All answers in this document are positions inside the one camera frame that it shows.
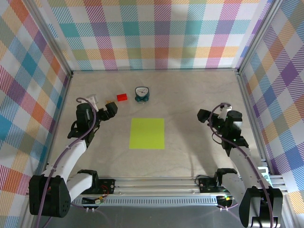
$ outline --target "plaid wall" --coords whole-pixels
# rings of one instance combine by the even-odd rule
[[[304,0],[285,0],[244,80],[277,174],[304,224]]]
[[[0,227],[14,228],[68,78],[21,0],[1,0],[0,16]]]
[[[235,67],[271,1],[36,3],[73,69],[116,70]],[[50,14],[55,23],[49,20]]]

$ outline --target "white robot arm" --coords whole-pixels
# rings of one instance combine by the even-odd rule
[[[99,190],[98,175],[93,170],[81,170],[68,180],[68,177],[80,156],[86,151],[99,129],[101,121],[109,120],[117,113],[114,102],[106,104],[107,110],[96,111],[96,122],[93,123],[93,110],[88,103],[77,106],[77,120],[72,124],[68,139],[80,139],[68,151],[61,154],[58,164],[47,166],[41,175],[34,175],[29,181],[29,210],[32,215],[38,215],[41,196],[48,181],[48,188],[41,215],[51,217],[64,217],[69,210],[71,202],[87,189]]]
[[[221,138],[222,148],[238,171],[218,169],[215,175],[217,185],[227,189],[239,203],[239,216],[244,227],[278,228],[282,214],[282,192],[272,188],[251,158],[249,145],[241,136],[242,114],[232,111],[229,104],[219,106],[220,114],[203,109],[198,113],[199,121],[208,121],[214,134]]]

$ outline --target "teal alarm clock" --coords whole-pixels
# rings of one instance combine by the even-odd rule
[[[150,91],[148,87],[140,86],[135,88],[135,101],[137,102],[147,102],[149,100]]]

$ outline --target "yellow paper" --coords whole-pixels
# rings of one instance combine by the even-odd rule
[[[130,149],[165,149],[165,126],[161,118],[133,118]]]

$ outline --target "purple cable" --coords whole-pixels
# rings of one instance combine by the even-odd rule
[[[220,207],[223,208],[223,209],[226,209],[227,212],[228,212],[231,216],[233,216],[234,218],[236,218],[236,220],[240,220],[238,216],[236,216],[234,213],[232,213],[232,212],[229,210],[229,209],[231,209],[231,208],[236,207],[237,205],[238,205],[238,203],[234,204],[233,206],[231,206],[231,207],[229,207],[229,208],[223,207],[222,205],[218,205],[218,206],[220,206]]]
[[[42,214],[42,210],[43,210],[43,205],[44,205],[44,200],[45,200],[45,198],[46,198],[46,194],[47,194],[47,190],[48,190],[48,184],[49,184],[49,182],[50,182],[50,180],[51,180],[51,177],[52,177],[52,175],[53,175],[55,169],[57,168],[58,163],[60,162],[60,160],[62,159],[62,157],[66,154],[66,152],[68,152],[68,151],[71,149],[72,146],[74,146],[74,145],[75,145],[77,142],[79,142],[83,137],[85,137],[87,134],[89,134],[89,133],[91,132],[91,130],[94,128],[94,125],[95,125],[95,123],[96,123],[96,110],[95,110],[95,108],[93,107],[93,105],[92,105],[88,100],[86,100],[86,99],[84,99],[84,98],[82,98],[82,97],[79,97],[79,98],[76,99],[76,101],[80,103],[79,100],[83,100],[83,101],[87,102],[87,103],[91,106],[91,108],[92,108],[92,110],[93,110],[93,116],[94,116],[94,117],[93,117],[93,124],[91,125],[90,129],[87,130],[86,133],[84,133],[84,134],[81,135],[79,138],[77,138],[75,141],[73,141],[71,144],[69,144],[69,145],[67,146],[67,148],[61,153],[61,155],[60,155],[60,156],[57,158],[57,160],[55,161],[54,166],[53,166],[53,168],[52,168],[52,170],[51,170],[49,176],[47,177],[47,182],[46,182],[46,184],[44,185],[44,189],[43,189],[43,193],[42,193],[42,197],[41,197],[41,203],[40,203],[40,207],[39,207],[39,212],[38,212],[38,215],[37,215],[36,228],[39,227],[39,223],[40,223],[40,219],[41,219],[41,214]]]
[[[48,224],[50,223],[51,219],[52,219],[52,217],[49,217],[47,222],[43,225],[42,228],[46,228],[48,226]]]
[[[235,148],[237,148],[239,151],[241,151],[241,153],[245,156],[245,158],[247,159],[247,161],[249,162],[253,172],[255,173],[256,177],[257,177],[257,181],[260,183],[262,189],[263,189],[263,192],[266,196],[266,199],[267,199],[267,204],[268,204],[268,209],[269,209],[269,215],[270,215],[270,228],[273,228],[273,225],[274,225],[274,216],[273,216],[273,212],[272,212],[272,207],[271,207],[271,201],[270,201],[270,198],[269,198],[269,195],[268,195],[268,192],[266,190],[266,187],[264,185],[264,183],[262,182],[261,180],[261,176],[258,172],[258,170],[255,168],[253,162],[251,161],[251,159],[248,157],[248,155],[246,154],[245,151],[242,150],[242,148],[240,148],[238,145],[236,145],[235,143],[233,143],[232,141],[230,140],[227,140],[225,138],[223,138],[222,136],[220,136],[219,134],[217,134],[217,132],[213,129],[212,125],[211,125],[211,118],[212,118],[212,115],[214,113],[215,110],[217,110],[219,107],[221,107],[222,105],[230,105],[229,103],[221,103],[220,105],[217,105],[210,113],[210,116],[209,116],[209,126],[210,126],[210,129],[211,131],[218,137],[220,138],[221,140],[225,141],[225,142],[228,142],[229,144],[233,145]]]

